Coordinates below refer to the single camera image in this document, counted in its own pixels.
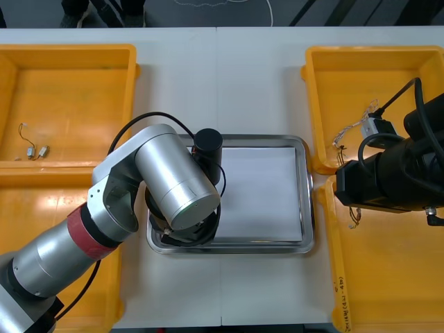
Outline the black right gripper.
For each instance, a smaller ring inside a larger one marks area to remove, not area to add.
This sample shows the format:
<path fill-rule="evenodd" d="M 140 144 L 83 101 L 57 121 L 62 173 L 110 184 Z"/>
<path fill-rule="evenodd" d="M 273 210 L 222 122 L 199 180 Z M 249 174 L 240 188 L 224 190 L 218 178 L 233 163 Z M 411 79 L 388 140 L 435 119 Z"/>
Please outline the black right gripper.
<path fill-rule="evenodd" d="M 336 171 L 335 196 L 348 207 L 364 208 L 382 212 L 413 212 L 423 210 L 421 206 L 397 203 L 382 188 L 377 166 L 380 154 L 366 158 L 364 164 L 370 168 L 368 174 L 357 160 L 351 160 Z"/>

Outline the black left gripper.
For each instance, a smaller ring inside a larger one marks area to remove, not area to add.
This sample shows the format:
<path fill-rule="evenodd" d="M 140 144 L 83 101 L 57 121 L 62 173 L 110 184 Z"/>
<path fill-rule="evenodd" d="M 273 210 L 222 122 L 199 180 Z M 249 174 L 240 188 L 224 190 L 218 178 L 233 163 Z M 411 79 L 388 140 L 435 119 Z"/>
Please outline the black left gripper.
<path fill-rule="evenodd" d="M 220 205 L 207 218 L 196 225 L 186 230 L 174 231 L 164 219 L 148 189 L 145 189 L 144 198 L 149 212 L 149 225 L 160 236 L 160 241 L 163 244 L 177 247 L 194 247 L 204 245 L 214 239 L 221 217 Z"/>

